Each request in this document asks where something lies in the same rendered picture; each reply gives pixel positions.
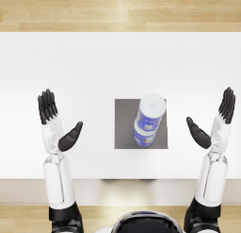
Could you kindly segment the blue can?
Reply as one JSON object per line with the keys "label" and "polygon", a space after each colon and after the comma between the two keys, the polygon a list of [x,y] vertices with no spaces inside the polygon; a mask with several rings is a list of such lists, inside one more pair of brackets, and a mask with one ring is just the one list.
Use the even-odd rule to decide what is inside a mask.
{"label": "blue can", "polygon": [[133,138],[136,144],[142,147],[150,146],[155,138],[156,131],[145,131],[138,127],[137,122],[134,123]]}
{"label": "blue can", "polygon": [[147,94],[141,98],[137,112],[137,127],[143,131],[154,131],[166,112],[166,101],[158,94]]}

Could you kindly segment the dark grey square mat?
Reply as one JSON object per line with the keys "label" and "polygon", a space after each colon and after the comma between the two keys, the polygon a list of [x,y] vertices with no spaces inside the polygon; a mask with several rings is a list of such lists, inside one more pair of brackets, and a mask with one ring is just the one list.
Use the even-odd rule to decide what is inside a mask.
{"label": "dark grey square mat", "polygon": [[[141,149],[133,138],[133,130],[139,99],[115,100],[115,148],[116,149]],[[164,114],[160,126],[155,134],[153,143],[148,149],[168,149],[167,114]]]}

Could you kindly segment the dark round robot body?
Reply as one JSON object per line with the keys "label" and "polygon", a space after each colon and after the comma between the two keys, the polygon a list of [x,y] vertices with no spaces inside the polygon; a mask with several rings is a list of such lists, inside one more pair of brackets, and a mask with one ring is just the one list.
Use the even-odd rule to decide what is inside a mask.
{"label": "dark round robot body", "polygon": [[184,233],[178,223],[165,213],[134,211],[121,216],[114,225],[94,233]]}

